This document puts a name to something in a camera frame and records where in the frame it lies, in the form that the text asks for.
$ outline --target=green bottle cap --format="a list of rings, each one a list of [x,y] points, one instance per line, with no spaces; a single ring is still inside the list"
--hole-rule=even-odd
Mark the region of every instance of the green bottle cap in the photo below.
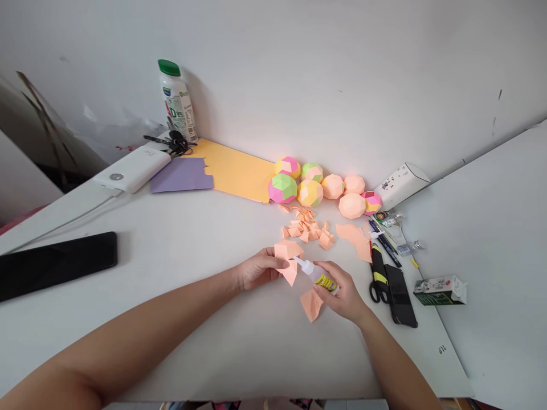
[[[178,68],[178,65],[169,60],[158,60],[158,65],[160,66],[160,71],[167,75],[173,77],[181,76],[181,69]]]

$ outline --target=hand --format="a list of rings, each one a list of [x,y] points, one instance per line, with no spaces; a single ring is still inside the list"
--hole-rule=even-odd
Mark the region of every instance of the hand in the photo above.
[[[369,307],[363,302],[359,295],[351,275],[340,268],[334,262],[315,261],[314,264],[322,267],[330,273],[332,278],[340,286],[340,290],[333,296],[328,290],[319,285],[314,285],[313,290],[317,292],[321,300],[340,316],[357,324],[372,313]]]
[[[274,257],[273,248],[264,248],[235,267],[241,290],[251,290],[279,278],[275,269],[288,268],[289,262]]]

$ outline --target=purple paper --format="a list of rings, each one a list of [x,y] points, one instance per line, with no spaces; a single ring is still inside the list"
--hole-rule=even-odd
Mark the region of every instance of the purple paper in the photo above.
[[[203,158],[173,158],[150,180],[150,192],[213,189],[213,176],[205,175]]]

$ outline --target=charging cable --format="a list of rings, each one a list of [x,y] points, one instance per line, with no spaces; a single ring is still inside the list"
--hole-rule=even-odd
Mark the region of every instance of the charging cable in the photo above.
[[[15,247],[15,248],[13,248],[13,249],[7,251],[7,252],[4,252],[2,255],[7,255],[8,253],[15,252],[15,251],[17,251],[17,250],[19,250],[19,249],[25,247],[26,245],[31,244],[31,243],[34,242],[35,240],[38,240],[38,239],[40,239],[40,238],[43,238],[43,237],[46,236],[46,235],[49,235],[51,232],[54,232],[54,231],[56,231],[57,229],[61,229],[61,228],[65,227],[66,225],[71,224],[72,222],[77,221],[78,219],[83,218],[83,217],[86,216],[86,215],[89,215],[89,214],[90,214],[91,212],[93,212],[95,209],[98,209],[98,208],[100,208],[101,206],[105,205],[106,202],[110,201],[111,199],[118,198],[121,194],[124,193],[122,190],[117,190],[117,191],[119,191],[119,192],[118,192],[116,195],[111,195],[111,196],[109,196],[109,197],[106,198],[104,201],[102,201],[99,205],[94,206],[94,207],[91,208],[89,211],[84,212],[83,214],[77,216],[76,218],[73,218],[73,219],[71,219],[70,221],[65,222],[64,224],[59,225],[58,227],[53,228],[53,229],[47,231],[46,233],[43,233],[43,234],[41,234],[40,236],[37,236],[36,238],[31,239],[30,241],[26,241],[26,242],[25,242],[24,244],[22,244],[22,245],[19,245],[19,246]]]

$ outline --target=keys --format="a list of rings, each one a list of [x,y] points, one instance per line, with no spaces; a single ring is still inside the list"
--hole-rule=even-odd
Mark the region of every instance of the keys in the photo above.
[[[169,137],[171,137],[171,141],[162,140],[160,138],[151,137],[151,136],[144,136],[146,140],[168,145],[169,148],[165,152],[171,155],[171,158],[175,158],[176,156],[184,154],[188,150],[191,150],[190,144],[188,144],[186,138],[179,131],[176,131],[176,130],[170,131]]]

